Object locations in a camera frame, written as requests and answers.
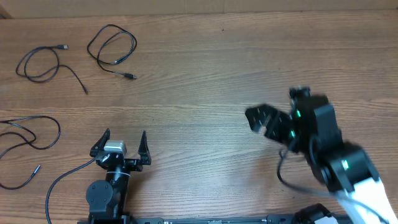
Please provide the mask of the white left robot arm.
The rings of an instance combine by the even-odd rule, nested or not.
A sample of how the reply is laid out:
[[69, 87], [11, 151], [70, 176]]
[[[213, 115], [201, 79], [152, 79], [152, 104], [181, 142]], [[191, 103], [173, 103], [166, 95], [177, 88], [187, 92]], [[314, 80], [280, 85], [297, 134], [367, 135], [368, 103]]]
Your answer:
[[107, 129], [90, 149], [90, 156], [106, 171], [103, 180], [93, 182], [86, 190], [89, 204], [88, 223], [132, 224], [135, 219], [124, 210], [131, 172], [141, 172], [152, 163], [147, 145], [147, 134], [142, 133], [138, 159], [126, 157], [127, 148], [122, 140], [111, 140]]

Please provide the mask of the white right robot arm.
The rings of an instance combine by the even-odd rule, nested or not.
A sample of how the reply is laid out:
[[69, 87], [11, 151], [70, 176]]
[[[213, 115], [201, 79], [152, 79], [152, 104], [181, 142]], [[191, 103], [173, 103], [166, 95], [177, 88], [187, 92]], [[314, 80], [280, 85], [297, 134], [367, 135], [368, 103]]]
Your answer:
[[285, 113], [263, 104], [247, 108], [252, 131], [265, 129], [267, 139], [302, 153], [314, 177], [326, 191], [311, 189], [284, 180], [282, 164], [287, 152], [280, 151], [277, 177], [297, 192], [335, 199], [350, 223], [397, 223], [376, 166], [358, 144], [343, 140], [333, 105], [326, 95], [313, 95], [308, 87], [289, 90], [291, 110]]

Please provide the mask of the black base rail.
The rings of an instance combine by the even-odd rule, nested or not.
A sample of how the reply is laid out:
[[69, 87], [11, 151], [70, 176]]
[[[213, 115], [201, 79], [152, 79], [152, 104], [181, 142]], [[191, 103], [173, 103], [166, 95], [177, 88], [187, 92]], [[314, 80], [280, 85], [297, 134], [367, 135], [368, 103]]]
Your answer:
[[347, 215], [337, 215], [330, 212], [320, 203], [303, 208], [294, 214], [270, 214], [262, 217], [233, 217], [233, 218], [134, 218], [123, 215], [116, 219], [95, 220], [78, 223], [137, 223], [137, 224], [293, 224], [293, 223], [338, 223], [353, 224]]

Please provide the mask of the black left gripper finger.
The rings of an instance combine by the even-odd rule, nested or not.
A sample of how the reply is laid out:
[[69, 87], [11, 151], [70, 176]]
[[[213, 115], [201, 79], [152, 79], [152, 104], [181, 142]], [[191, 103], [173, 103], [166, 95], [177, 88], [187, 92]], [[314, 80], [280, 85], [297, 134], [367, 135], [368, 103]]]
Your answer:
[[94, 144], [94, 146], [90, 149], [90, 156], [96, 157], [100, 151], [104, 150], [104, 146], [106, 142], [110, 139], [111, 131], [108, 128], [101, 138]]
[[142, 165], [151, 165], [152, 159], [149, 152], [149, 147], [147, 145], [147, 134], [146, 131], [143, 131], [138, 154], [140, 155], [140, 160]]

